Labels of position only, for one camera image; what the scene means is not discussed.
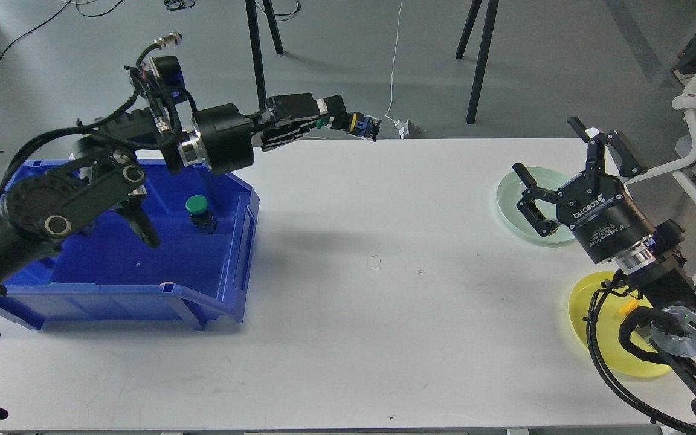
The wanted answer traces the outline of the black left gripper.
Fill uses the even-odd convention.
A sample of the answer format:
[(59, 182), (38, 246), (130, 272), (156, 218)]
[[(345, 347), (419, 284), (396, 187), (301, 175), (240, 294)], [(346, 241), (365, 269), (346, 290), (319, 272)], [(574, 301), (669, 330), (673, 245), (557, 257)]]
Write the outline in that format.
[(251, 115), (228, 103), (194, 111), (191, 121), (191, 131), (179, 144), (179, 159), (184, 167), (202, 164), (214, 175), (251, 166), (252, 141), (259, 132), (259, 147), (267, 152), (300, 140), (313, 129), (349, 129), (349, 113), (339, 94), (276, 95), (265, 101), (265, 110)]

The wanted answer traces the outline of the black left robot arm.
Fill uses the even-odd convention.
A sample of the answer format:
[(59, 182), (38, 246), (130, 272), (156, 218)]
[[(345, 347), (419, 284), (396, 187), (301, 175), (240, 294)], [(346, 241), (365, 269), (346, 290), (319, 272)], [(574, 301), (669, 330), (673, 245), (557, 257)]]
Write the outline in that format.
[(340, 95), (310, 93), (269, 97), (260, 111), (243, 115), (233, 104), (192, 108), (186, 132), (176, 109), (194, 104), (175, 57), (151, 57), (178, 46), (179, 33), (155, 39), (127, 67), (133, 93), (121, 107), (91, 124), (77, 122), (38, 135), (14, 155), (0, 182), (0, 297), (5, 281), (29, 264), (61, 253), (69, 237), (88, 230), (111, 210), (147, 246), (160, 246), (143, 209), (146, 171), (138, 150), (164, 157), (169, 173), (203, 165), (213, 175), (251, 166), (264, 151), (300, 140), (315, 127), (331, 127), (375, 140), (378, 124), (360, 126)]

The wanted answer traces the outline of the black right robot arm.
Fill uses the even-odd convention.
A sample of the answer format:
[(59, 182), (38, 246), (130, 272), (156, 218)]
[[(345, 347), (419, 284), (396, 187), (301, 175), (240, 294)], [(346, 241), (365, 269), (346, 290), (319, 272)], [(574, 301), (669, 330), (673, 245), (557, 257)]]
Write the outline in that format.
[(624, 135), (588, 129), (577, 117), (569, 117), (568, 124), (587, 144), (584, 170), (549, 190), (539, 187), (522, 163), (515, 163), (513, 170), (525, 186), (517, 209), (542, 237), (566, 227), (592, 262), (615, 262), (618, 270), (594, 292), (584, 317), (591, 360), (608, 388), (651, 423), (696, 434), (696, 426), (630, 393), (607, 368), (597, 339), (599, 314), (609, 295), (618, 295), (622, 288), (622, 297), (647, 299), (649, 306), (633, 309), (622, 320), (618, 342), (633, 357), (671, 368), (694, 394), (691, 408), (696, 416), (696, 285), (680, 253), (684, 230), (671, 219), (652, 225), (630, 198), (624, 180), (648, 168)]

